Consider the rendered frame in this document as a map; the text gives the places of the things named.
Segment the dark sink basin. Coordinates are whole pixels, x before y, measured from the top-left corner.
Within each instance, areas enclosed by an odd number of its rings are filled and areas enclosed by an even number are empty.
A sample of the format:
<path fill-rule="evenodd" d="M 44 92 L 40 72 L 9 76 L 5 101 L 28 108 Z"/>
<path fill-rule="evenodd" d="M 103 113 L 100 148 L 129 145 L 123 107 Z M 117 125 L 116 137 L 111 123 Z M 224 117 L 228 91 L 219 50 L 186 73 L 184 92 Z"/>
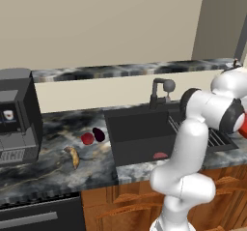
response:
<path fill-rule="evenodd" d="M 158 152 L 169 159 L 182 122 L 177 101 L 105 110 L 104 118 L 116 166 L 156 161 Z"/>

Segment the black dishwasher front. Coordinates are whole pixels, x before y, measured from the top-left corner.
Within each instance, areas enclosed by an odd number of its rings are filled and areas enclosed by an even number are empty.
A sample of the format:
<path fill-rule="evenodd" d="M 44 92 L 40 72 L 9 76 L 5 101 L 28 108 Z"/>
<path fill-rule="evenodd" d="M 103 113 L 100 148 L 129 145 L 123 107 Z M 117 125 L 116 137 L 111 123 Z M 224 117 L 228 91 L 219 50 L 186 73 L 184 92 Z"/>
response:
<path fill-rule="evenodd" d="M 0 231 L 86 231 L 79 194 L 34 204 L 0 209 L 0 221 L 56 212 L 57 219 L 21 225 Z"/>

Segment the wooden cupboard front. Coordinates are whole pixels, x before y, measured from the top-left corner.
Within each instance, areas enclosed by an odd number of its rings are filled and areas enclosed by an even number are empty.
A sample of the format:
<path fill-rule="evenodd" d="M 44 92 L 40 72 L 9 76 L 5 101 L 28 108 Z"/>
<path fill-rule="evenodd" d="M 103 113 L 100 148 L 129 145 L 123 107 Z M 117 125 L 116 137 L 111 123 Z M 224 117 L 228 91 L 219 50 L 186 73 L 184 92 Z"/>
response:
<path fill-rule="evenodd" d="M 194 207 L 188 220 L 197 231 L 231 231 L 247 227 L 247 164 L 201 170 L 214 184 L 225 176 L 239 180 L 236 184 L 216 186 L 214 199 Z"/>
<path fill-rule="evenodd" d="M 114 204 L 113 201 L 124 193 L 145 194 L 151 192 L 155 191 L 151 189 L 149 181 L 83 190 L 81 201 L 86 231 L 149 231 L 152 222 L 161 212 L 160 208 L 122 213 L 103 218 L 96 217 L 120 207 L 145 204 L 131 202 Z"/>

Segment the dark purple aubergine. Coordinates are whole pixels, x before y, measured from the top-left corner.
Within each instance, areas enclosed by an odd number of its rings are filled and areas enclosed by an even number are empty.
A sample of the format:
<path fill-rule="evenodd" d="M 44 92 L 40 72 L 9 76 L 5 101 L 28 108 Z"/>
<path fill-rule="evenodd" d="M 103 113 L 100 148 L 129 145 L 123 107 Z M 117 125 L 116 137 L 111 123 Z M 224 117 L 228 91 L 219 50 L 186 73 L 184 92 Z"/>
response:
<path fill-rule="evenodd" d="M 101 129 L 93 128 L 93 134 L 95 136 L 96 141 L 102 142 L 105 140 L 105 134 Z"/>

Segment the red round fruit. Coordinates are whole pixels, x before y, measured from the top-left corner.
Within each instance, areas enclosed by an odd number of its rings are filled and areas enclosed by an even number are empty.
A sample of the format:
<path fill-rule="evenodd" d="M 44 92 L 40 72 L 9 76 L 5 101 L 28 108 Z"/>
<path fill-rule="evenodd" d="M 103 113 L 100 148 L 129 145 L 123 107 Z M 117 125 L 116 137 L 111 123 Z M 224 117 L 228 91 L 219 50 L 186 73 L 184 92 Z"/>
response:
<path fill-rule="evenodd" d="M 81 135 L 81 141 L 84 145 L 91 145 L 94 143 L 95 137 L 90 132 L 86 132 Z"/>

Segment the brown yellow banana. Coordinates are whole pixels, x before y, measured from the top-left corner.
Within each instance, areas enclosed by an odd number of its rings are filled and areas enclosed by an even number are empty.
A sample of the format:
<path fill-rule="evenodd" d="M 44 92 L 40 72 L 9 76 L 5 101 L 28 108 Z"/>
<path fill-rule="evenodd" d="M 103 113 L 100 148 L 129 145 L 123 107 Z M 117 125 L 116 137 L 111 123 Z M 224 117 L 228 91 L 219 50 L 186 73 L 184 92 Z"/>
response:
<path fill-rule="evenodd" d="M 77 151 L 73 147 L 70 147 L 70 146 L 67 146 L 64 149 L 64 151 L 70 154 L 71 159 L 72 159 L 73 168 L 77 169 L 79 166 L 79 161 L 80 161 Z"/>

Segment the red bowl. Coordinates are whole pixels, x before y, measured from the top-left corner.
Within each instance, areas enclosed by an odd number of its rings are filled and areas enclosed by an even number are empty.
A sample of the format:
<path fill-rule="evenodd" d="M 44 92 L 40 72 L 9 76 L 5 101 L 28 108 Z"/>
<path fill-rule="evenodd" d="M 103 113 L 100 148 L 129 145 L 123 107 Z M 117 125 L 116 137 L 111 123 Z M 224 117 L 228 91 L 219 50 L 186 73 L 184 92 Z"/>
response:
<path fill-rule="evenodd" d="M 241 126 L 241 128 L 238 130 L 238 132 L 247 139 L 247 113 L 245 114 L 245 119 L 244 119 L 244 123 Z"/>

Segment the dark grey tap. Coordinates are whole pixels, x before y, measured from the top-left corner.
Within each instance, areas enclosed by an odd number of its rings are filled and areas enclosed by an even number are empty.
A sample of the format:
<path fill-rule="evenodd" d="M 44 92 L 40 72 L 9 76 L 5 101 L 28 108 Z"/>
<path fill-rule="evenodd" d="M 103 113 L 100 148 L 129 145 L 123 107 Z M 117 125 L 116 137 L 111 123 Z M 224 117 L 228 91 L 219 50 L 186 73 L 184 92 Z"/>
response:
<path fill-rule="evenodd" d="M 167 93 L 166 97 L 160 98 L 157 96 L 157 86 L 161 84 L 163 91 Z M 170 102 L 170 94 L 175 90 L 176 83 L 173 79 L 155 78 L 152 82 L 152 90 L 150 97 L 150 110 L 155 110 L 160 104 Z"/>

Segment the black coffee machine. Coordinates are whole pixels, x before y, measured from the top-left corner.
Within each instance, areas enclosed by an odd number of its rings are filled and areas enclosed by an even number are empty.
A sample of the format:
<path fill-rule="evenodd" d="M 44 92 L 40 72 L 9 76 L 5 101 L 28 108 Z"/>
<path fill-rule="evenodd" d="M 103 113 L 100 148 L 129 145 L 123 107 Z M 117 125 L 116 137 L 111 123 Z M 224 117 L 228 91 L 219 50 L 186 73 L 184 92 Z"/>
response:
<path fill-rule="evenodd" d="M 39 158 L 42 118 L 32 72 L 0 70 L 0 167 Z"/>

